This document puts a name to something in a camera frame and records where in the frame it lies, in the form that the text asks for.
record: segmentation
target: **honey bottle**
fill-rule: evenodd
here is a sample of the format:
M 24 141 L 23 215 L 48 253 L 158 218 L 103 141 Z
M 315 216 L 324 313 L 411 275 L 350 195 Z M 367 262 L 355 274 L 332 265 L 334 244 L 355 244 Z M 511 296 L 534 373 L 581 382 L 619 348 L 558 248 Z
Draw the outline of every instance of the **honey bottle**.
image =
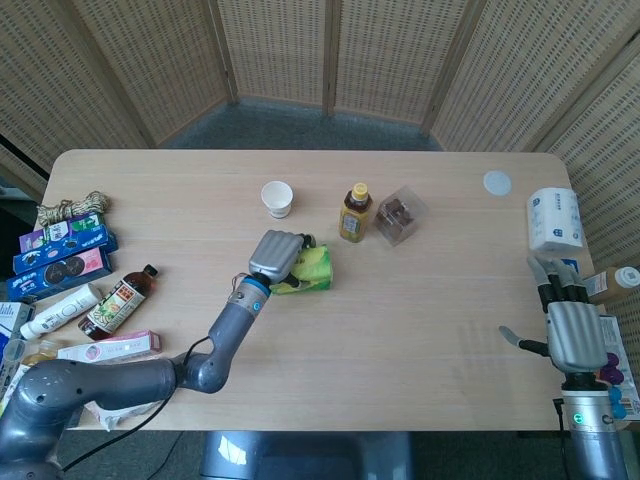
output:
M 364 238 L 373 200 L 366 183 L 356 183 L 349 190 L 340 211 L 340 236 L 357 243 Z

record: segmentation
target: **product label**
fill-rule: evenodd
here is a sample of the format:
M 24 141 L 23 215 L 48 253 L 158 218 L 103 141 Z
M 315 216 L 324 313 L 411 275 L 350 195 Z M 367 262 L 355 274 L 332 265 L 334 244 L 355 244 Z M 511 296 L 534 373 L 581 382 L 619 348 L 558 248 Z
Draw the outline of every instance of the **product label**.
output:
M 587 287 L 587 295 L 593 297 L 607 289 L 607 272 L 599 273 L 593 277 L 586 278 L 584 285 Z
M 105 332 L 113 333 L 144 299 L 144 295 L 120 280 L 87 317 Z
M 358 233 L 360 231 L 360 220 L 353 215 L 345 213 L 342 217 L 342 228 L 349 233 Z
M 49 241 L 56 242 L 69 234 L 69 225 L 66 221 L 51 225 L 47 229 Z

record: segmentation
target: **paper cup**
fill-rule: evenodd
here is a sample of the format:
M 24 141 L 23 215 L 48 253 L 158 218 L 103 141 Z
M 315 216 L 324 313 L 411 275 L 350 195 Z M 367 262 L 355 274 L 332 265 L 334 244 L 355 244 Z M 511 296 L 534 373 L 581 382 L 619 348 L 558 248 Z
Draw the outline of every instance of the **paper cup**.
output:
M 274 218 L 284 218 L 291 211 L 293 190 L 289 185 L 279 180 L 267 183 L 262 187 L 262 202 Z

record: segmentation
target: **brown bottle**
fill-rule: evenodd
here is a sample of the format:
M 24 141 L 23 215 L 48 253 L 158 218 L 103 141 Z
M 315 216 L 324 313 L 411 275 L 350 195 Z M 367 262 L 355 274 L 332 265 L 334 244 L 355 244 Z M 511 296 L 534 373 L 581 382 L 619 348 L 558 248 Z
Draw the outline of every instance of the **brown bottle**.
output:
M 373 200 L 364 183 L 356 183 L 349 190 L 340 211 L 340 236 L 357 243 L 364 238 Z
M 109 338 L 149 295 L 157 274 L 147 265 L 142 272 L 126 275 L 80 320 L 78 328 L 93 340 Z

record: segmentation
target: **bottle cap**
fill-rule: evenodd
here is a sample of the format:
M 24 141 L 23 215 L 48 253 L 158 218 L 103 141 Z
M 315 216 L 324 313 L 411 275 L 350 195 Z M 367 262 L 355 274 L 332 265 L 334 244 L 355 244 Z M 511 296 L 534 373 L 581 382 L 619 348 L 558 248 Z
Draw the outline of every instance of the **bottle cap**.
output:
M 155 268 L 153 268 L 152 265 L 146 265 L 144 267 L 143 272 L 152 277 L 155 277 L 158 274 L 158 271 Z
M 616 270 L 616 282 L 624 288 L 635 288 L 640 285 L 640 272 L 633 267 L 622 267 Z
M 31 330 L 31 322 L 27 322 L 20 327 L 20 335 L 22 335 L 25 340 L 33 340 L 42 334 Z
M 359 202 L 366 200 L 368 195 L 369 188 L 366 183 L 356 183 L 351 190 L 351 196 Z

